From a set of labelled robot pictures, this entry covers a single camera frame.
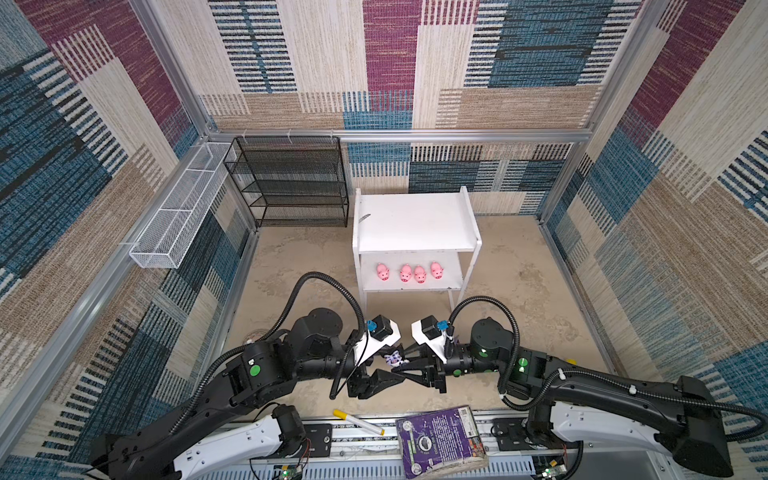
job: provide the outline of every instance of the black wire mesh rack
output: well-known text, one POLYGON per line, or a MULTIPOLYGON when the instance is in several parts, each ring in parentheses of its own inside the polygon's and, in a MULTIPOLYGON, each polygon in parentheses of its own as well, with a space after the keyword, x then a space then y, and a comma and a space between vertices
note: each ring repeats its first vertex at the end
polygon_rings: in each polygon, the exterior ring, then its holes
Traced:
POLYGON ((224 165, 258 227, 346 227, 349 191, 335 137, 236 137, 224 165))

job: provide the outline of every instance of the highlighter pen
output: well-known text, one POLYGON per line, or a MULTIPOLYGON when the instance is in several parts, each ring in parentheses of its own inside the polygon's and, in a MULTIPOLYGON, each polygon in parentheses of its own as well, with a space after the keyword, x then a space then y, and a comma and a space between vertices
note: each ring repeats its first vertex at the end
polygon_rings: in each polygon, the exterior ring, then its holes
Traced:
POLYGON ((376 433, 377 435, 384 435, 383 428, 373 425, 372 423, 368 423, 365 420, 358 419, 357 417, 353 417, 349 413, 344 413, 341 410, 333 410, 333 414, 342 420, 346 420, 349 423, 354 423, 358 427, 363 427, 364 429, 376 433))

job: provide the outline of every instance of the pink pig toy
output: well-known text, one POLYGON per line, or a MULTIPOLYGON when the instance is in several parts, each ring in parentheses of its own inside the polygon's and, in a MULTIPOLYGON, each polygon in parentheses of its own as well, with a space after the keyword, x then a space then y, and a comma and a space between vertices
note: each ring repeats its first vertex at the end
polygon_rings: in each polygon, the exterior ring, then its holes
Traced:
POLYGON ((413 276, 416 277, 416 281, 419 283, 424 283, 424 280, 427 280, 427 272, 421 265, 416 265, 416 269, 413 270, 413 276))
POLYGON ((442 267, 437 262, 432 262, 432 276, 442 278, 442 267))
POLYGON ((376 273, 379 274, 379 278, 382 280, 389 279, 389 268, 387 268, 384 263, 380 263, 379 266, 376 267, 376 273))
POLYGON ((411 266, 407 263, 402 266, 402 269, 400 270, 400 280, 403 282, 407 282, 411 279, 413 276, 413 272, 411 271, 411 266))

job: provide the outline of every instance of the purple book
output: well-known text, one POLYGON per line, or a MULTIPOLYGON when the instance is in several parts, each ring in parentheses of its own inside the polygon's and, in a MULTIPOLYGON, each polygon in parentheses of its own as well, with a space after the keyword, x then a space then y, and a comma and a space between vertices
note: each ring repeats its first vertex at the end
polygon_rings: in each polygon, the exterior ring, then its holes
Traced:
POLYGON ((468 406, 406 417, 396 425, 406 478, 427 480, 488 466, 468 406))

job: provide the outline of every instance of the beige floor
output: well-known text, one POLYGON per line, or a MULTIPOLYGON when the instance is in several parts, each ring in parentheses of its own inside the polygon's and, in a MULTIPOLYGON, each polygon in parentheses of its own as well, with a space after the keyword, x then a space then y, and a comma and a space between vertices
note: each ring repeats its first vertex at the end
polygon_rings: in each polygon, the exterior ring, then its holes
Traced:
MULTIPOLYGON (((468 286, 468 295, 490 295, 514 313, 521 330, 521 344, 581 366, 605 371, 600 353, 565 284, 533 217, 479 217, 482 250, 468 286)), ((328 273, 357 295, 352 255, 352 227, 288 228, 261 231, 243 299, 230 330, 227 348, 249 336, 259 336, 275 322, 299 277, 308 271, 328 273)), ((335 310, 344 321, 342 341, 356 325, 349 304, 329 285, 318 280, 305 283, 285 327, 312 308, 335 310)), ((447 293, 372 293, 368 313, 395 320, 403 344, 412 343, 409 325, 428 315, 447 319, 447 293)), ((495 307, 474 303, 456 320, 459 340, 468 341, 469 330, 479 318, 492 316, 506 325, 495 307)), ((386 368, 377 358, 373 367, 386 368)), ((350 399, 345 392, 328 398, 330 380, 301 382, 282 402, 295 405, 303 416, 330 415, 334 408, 350 413, 424 411, 469 404, 474 409, 503 407, 495 391, 497 373, 449 378, 448 393, 406 380, 368 400, 350 399)))

